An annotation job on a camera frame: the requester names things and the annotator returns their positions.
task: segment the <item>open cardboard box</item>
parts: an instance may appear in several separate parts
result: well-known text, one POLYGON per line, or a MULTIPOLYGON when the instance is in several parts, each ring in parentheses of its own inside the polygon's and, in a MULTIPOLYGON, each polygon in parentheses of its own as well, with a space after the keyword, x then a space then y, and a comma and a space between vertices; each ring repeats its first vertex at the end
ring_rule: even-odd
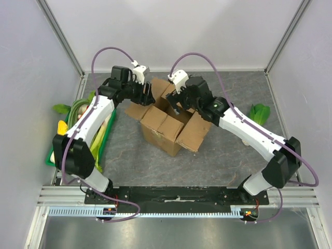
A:
POLYGON ((126 114, 141 122, 146 141, 175 156, 183 147, 189 151, 198 151, 211 123, 205 121, 195 110, 183 110, 177 115, 166 95, 175 90, 166 80, 154 78, 152 94, 155 104, 141 106, 134 103, 127 108, 126 114))

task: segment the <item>white wall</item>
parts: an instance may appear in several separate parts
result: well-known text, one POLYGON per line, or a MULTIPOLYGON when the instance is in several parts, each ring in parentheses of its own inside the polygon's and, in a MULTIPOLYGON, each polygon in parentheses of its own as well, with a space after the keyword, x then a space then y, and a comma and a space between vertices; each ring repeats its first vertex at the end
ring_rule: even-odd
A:
MULTIPOLYGON (((94 54, 118 46, 154 71, 168 71, 186 52, 201 52, 219 69, 264 68, 301 0, 47 0, 83 69, 94 54)), ((96 69, 129 65, 120 53, 96 69)), ((211 68, 200 58, 185 70, 211 68)))
MULTIPOLYGON (((332 29, 330 0, 314 0, 271 71, 288 133, 315 168, 317 197, 332 231, 332 29)), ((303 181, 313 182, 302 166, 303 181)))
POLYGON ((79 76, 35 0, 2 1, 0 8, 0 248, 23 248, 60 116, 79 76))

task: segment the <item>robotic arm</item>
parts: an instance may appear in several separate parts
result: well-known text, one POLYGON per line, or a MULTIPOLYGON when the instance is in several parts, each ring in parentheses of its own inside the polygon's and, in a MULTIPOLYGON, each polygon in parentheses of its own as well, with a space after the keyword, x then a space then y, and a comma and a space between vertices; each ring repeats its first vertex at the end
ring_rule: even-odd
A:
POLYGON ((300 142, 296 138, 291 137, 286 140, 273 134, 251 121, 234 106, 239 115, 274 138, 273 141, 267 139, 253 127, 240 120, 226 99, 213 96, 202 77, 189 77, 185 71, 178 70, 171 77, 169 76, 169 81, 175 85, 175 90, 167 95, 167 99, 176 113, 181 111, 179 103, 184 110, 195 109, 204 120, 212 122, 247 141, 268 161, 265 168, 255 175, 250 175, 239 186, 240 198, 244 202, 272 186, 283 188, 301 166, 301 162, 297 158, 274 142, 278 140, 300 155, 300 142))
POLYGON ((95 105, 96 97, 94 97, 79 121, 65 135, 57 134, 54 137, 54 157, 56 167, 59 170, 61 169, 65 147, 76 131, 77 134, 66 156, 66 173, 81 179, 99 192, 106 195, 110 194, 113 183, 94 167, 95 161, 89 147, 103 121, 124 99, 130 99, 132 102, 143 106, 155 102, 151 92, 151 84, 145 82, 145 75, 148 72, 148 67, 139 65, 133 70, 121 66, 112 68, 110 78, 106 79, 104 84, 98 88, 99 99, 97 105, 95 105), (95 110, 79 129, 78 126, 92 108, 95 110))

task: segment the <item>green plastic basket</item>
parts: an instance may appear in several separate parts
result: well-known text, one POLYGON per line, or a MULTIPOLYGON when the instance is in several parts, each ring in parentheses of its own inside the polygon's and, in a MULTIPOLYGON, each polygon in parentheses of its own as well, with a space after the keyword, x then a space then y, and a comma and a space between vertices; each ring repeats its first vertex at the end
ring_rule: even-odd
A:
MULTIPOLYGON (((69 117, 69 115, 67 115, 67 117, 66 117, 66 119, 65 119, 65 122, 66 122, 66 123, 68 122, 68 117, 69 117)), ((110 131, 111 131, 111 129, 112 129, 112 125, 113 125, 113 123, 114 123, 115 117, 116 117, 116 109, 112 112, 112 115, 111 115, 111 117, 110 117, 110 120, 109 120, 109 122, 108 122, 108 124, 107 124, 107 128, 106 128, 106 131, 105 131, 105 135, 104 135, 104 137, 103 137, 103 141, 102 141, 102 145, 101 145, 101 147, 100 147, 100 149, 99 149, 99 156, 98 156, 99 159, 101 159, 102 156, 103 156, 103 152, 104 152, 104 149, 105 149, 105 146, 106 146, 106 142, 107 142, 107 139, 108 139, 109 133, 110 133, 110 131)), ((53 153, 53 147, 52 147, 52 149, 50 150, 50 152, 49 152, 49 154, 48 154, 48 156, 47 156, 47 158, 46 158, 45 163, 46 163, 46 165, 49 165, 49 166, 53 166, 53 167, 55 167, 56 165, 55 165, 54 163, 51 162, 51 156, 52 156, 52 153, 53 153)))

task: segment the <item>gray tabletop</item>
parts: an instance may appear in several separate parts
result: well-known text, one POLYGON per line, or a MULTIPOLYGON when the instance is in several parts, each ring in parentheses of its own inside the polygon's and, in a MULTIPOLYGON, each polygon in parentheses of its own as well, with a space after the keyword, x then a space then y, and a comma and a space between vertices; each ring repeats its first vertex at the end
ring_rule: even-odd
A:
MULTIPOLYGON (((223 96, 213 72, 194 72, 209 84, 215 96, 223 96)), ((221 72, 231 101, 248 114, 251 104, 263 103, 271 107, 271 115, 264 125, 271 132, 282 135, 272 96, 263 72, 221 72)), ((96 74, 100 85, 109 74, 96 74)), ((167 73, 151 73, 149 79, 167 78, 167 73)), ((84 97, 94 89, 88 76, 84 97)), ((114 185, 126 186, 238 186, 250 174, 267 165, 262 156, 232 133, 212 126, 199 151, 181 149, 175 157, 146 142, 138 121, 125 114, 129 101, 117 108, 117 118, 102 158, 104 175, 114 185)))

